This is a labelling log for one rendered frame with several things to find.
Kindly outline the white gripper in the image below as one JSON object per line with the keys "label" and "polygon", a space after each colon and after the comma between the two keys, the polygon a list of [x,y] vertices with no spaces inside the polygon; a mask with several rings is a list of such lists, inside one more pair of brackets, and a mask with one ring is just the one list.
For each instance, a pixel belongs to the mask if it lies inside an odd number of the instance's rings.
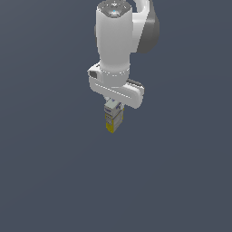
{"label": "white gripper", "polygon": [[[124,104],[133,109],[138,109],[140,107],[145,92],[145,88],[141,83],[127,80],[126,83],[120,87],[108,87],[102,80],[103,72],[100,69],[99,63],[92,66],[87,73],[89,75],[91,89],[104,97],[111,98],[104,104],[107,123],[114,123],[116,127],[120,126],[123,119]],[[119,113],[116,109],[118,102],[121,102]]]}

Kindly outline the small yellow block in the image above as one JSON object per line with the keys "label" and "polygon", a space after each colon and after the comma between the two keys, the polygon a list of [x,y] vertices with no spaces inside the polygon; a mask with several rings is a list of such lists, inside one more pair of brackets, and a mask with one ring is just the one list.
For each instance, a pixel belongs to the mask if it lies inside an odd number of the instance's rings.
{"label": "small yellow block", "polygon": [[112,117],[110,114],[108,114],[108,113],[106,113],[105,114],[105,119],[106,119],[106,129],[109,131],[109,132],[111,132],[111,133],[114,133],[117,129],[118,129],[118,127],[116,127],[115,125],[114,125],[114,119],[115,119],[115,117]]}

